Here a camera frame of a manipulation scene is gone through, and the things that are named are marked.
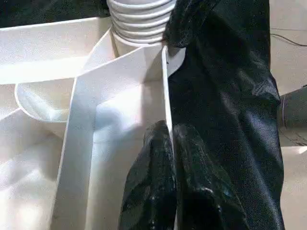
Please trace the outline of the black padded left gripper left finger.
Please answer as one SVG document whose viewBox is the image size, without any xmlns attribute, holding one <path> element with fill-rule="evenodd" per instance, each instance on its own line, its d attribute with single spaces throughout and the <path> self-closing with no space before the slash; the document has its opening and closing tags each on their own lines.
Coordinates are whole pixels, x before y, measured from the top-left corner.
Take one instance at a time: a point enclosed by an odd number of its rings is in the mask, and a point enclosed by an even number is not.
<svg viewBox="0 0 307 230">
<path fill-rule="evenodd" d="M 143 147 L 126 178 L 119 229 L 172 230 L 177 185 L 171 138 L 160 120 L 145 132 Z"/>
</svg>

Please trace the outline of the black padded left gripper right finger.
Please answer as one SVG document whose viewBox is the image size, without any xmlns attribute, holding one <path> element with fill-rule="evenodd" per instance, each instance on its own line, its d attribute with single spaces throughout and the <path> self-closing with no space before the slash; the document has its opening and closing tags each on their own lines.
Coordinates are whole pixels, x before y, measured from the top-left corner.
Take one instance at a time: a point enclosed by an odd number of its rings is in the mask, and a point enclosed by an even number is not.
<svg viewBox="0 0 307 230">
<path fill-rule="evenodd" d="M 180 230 L 248 230 L 232 182 L 195 127 L 173 129 L 177 170 L 177 226 Z"/>
</svg>

